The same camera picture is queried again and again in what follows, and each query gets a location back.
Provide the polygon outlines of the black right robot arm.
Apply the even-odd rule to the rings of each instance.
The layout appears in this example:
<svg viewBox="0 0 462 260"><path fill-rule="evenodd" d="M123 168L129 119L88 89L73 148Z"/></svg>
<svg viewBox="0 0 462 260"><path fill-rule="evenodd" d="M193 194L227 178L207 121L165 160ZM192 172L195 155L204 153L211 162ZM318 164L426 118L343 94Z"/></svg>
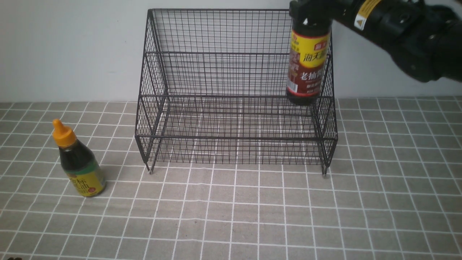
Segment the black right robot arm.
<svg viewBox="0 0 462 260"><path fill-rule="evenodd" d="M292 0L295 21L333 20L386 51L420 82L461 82L461 16L423 0Z"/></svg>

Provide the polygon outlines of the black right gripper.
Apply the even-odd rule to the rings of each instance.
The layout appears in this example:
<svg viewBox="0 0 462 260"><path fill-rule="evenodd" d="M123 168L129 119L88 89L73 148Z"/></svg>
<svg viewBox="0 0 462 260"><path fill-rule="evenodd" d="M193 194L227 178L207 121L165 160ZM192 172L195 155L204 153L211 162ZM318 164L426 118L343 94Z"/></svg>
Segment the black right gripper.
<svg viewBox="0 0 462 260"><path fill-rule="evenodd" d="M342 17L345 7L344 0L292 0L289 13L294 25L302 25L305 20L308 24L335 20L347 26Z"/></svg>

